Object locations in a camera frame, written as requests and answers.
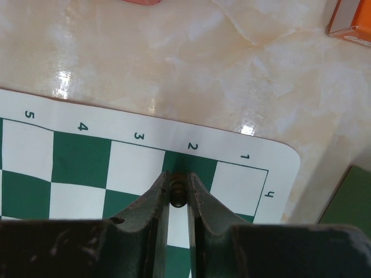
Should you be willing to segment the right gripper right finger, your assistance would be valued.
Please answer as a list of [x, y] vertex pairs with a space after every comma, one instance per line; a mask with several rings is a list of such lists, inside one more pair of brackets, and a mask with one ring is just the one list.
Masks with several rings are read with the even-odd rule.
[[348, 225], [251, 224], [187, 175], [193, 277], [369, 277], [370, 240]]

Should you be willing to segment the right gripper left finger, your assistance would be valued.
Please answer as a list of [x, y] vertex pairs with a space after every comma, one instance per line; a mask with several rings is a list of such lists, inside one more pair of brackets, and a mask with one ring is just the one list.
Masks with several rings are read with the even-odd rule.
[[104, 220], [1, 222], [2, 277], [164, 277], [170, 175]]

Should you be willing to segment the dark pawn h2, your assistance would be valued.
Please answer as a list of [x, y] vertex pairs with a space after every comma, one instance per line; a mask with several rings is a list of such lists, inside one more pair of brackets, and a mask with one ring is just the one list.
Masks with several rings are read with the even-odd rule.
[[187, 204], [186, 175], [174, 173], [170, 179], [170, 203], [175, 208], [182, 208]]

